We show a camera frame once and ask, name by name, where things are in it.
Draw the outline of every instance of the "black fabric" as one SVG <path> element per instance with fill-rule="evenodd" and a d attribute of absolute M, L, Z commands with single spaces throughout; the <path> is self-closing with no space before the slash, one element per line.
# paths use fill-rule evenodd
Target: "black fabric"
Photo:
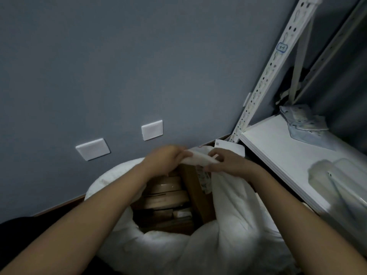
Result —
<path fill-rule="evenodd" d="M 20 217 L 0 224 L 0 270 L 68 210 L 55 210 L 38 217 Z M 115 272 L 98 257 L 94 257 L 83 274 L 120 273 Z"/>

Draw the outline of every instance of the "wall switch plate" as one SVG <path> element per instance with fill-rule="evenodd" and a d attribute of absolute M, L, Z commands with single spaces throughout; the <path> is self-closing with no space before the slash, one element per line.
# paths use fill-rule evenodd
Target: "wall switch plate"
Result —
<path fill-rule="evenodd" d="M 163 120 L 143 125 L 141 132 L 144 141 L 163 135 Z"/>
<path fill-rule="evenodd" d="M 103 138 L 78 145 L 75 148 L 86 161 L 111 153 Z"/>
<path fill-rule="evenodd" d="M 216 139 L 214 147 L 224 148 L 225 150 L 230 150 L 242 157 L 245 157 L 245 147 L 243 145 Z"/>

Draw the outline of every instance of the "white shelf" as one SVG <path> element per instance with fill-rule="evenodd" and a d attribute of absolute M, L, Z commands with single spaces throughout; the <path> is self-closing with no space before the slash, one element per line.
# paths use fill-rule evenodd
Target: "white shelf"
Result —
<path fill-rule="evenodd" d="M 351 236 L 354 243 L 367 251 L 366 235 L 351 226 L 343 216 L 331 211 L 331 205 L 308 183 L 309 168 L 325 159 L 334 162 L 346 158 L 367 173 L 367 157 L 364 154 L 329 132 L 328 137 L 333 141 L 335 151 L 292 139 L 287 122 L 278 115 L 248 127 L 240 135 L 240 140 L 315 212 L 329 215 L 350 234 L 345 235 L 346 238 L 350 239 Z"/>

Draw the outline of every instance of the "blue-gray wall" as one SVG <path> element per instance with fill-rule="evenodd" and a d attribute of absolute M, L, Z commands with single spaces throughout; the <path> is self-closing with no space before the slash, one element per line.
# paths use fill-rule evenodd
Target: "blue-gray wall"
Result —
<path fill-rule="evenodd" d="M 230 133 L 296 1 L 0 0 L 0 222 Z M 97 138 L 112 153 L 84 161 L 75 146 Z"/>

